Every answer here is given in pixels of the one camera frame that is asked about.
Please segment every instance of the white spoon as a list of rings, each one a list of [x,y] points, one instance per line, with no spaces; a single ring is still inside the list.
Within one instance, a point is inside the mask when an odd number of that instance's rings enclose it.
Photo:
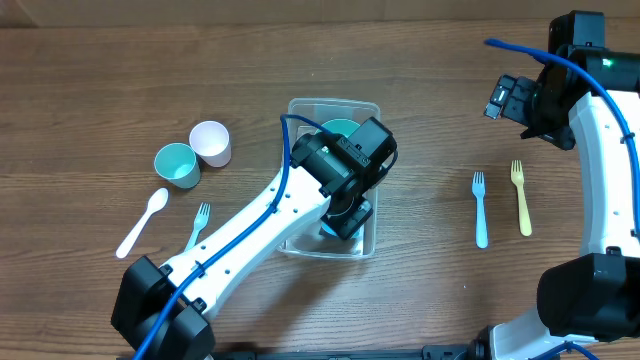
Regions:
[[[158,189],[158,191],[151,195],[149,203],[147,204],[147,211],[145,211],[144,215],[142,215],[140,220],[138,220],[136,226],[131,229],[129,235],[124,238],[124,241],[122,241],[118,250],[116,250],[116,256],[119,259],[122,259],[129,254],[129,251],[133,248],[133,244],[135,244],[142,228],[144,228],[144,225],[147,223],[151,215],[162,210],[162,208],[167,204],[167,200],[169,200],[169,191],[165,188]]]

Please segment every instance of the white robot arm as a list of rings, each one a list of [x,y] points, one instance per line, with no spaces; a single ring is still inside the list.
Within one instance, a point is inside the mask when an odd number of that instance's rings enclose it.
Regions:
[[[536,306],[483,331],[470,346],[470,360],[549,359],[568,344],[640,336],[640,241],[631,173],[637,165],[630,159],[637,148],[629,142],[640,129],[640,57],[604,48],[601,13],[574,11],[552,21],[549,34],[549,53],[579,69],[538,58],[545,63],[538,80],[502,76],[485,115],[527,126],[522,138],[540,137],[564,150],[577,144],[585,214],[581,257],[546,271]],[[630,134],[622,133],[593,85],[577,76],[580,69],[606,89]]]
[[[640,129],[640,97],[632,92],[610,92],[632,129]],[[622,133],[601,98],[585,94],[569,112],[575,135],[584,196],[584,231],[580,255],[607,254],[617,248],[623,256],[640,258],[634,228],[629,154],[620,143]],[[492,359],[526,360],[565,342],[588,345],[593,336],[552,336],[533,307],[490,335]]]
[[[197,263],[204,263],[251,225],[270,205],[281,176],[282,171],[255,200],[198,246],[165,262],[163,265],[174,269],[169,281],[176,287],[180,285]],[[280,243],[302,233],[327,213],[331,197],[324,197],[318,191],[321,187],[304,168],[290,168],[286,195],[278,204],[278,211],[207,269],[205,276],[194,281],[184,292],[187,301],[201,298],[207,304],[202,315],[208,321],[213,320],[233,290]]]

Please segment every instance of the transparent box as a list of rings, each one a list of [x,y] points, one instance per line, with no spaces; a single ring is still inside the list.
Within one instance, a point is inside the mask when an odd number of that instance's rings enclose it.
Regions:
[[[293,99],[289,103],[289,114],[304,116],[321,125],[335,119],[347,119],[363,124],[372,116],[381,121],[378,105],[343,99]],[[287,119],[287,126],[292,148],[302,135],[313,134],[317,130],[295,119]],[[326,225],[323,226],[322,221],[318,221],[301,235],[285,240],[278,246],[278,250],[287,255],[322,259],[362,260],[373,256],[376,246],[378,188],[367,191],[364,197],[371,203],[373,214],[351,239],[340,239],[332,234]]]

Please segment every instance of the paper cup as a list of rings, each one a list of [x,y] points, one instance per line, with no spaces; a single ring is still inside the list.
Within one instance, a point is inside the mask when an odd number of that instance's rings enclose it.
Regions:
[[[227,165],[231,160],[231,139],[227,129],[217,121],[204,121],[189,134],[189,144],[207,164]]]
[[[156,155],[156,173],[177,187],[190,189],[200,181],[200,167],[193,149],[187,144],[169,144]]]

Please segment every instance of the teal cup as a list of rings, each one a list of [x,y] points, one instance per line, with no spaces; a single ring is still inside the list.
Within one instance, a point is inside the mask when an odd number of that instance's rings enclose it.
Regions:
[[[160,177],[179,188],[190,189],[200,181],[196,153],[186,144],[173,143],[163,147],[153,166]]]

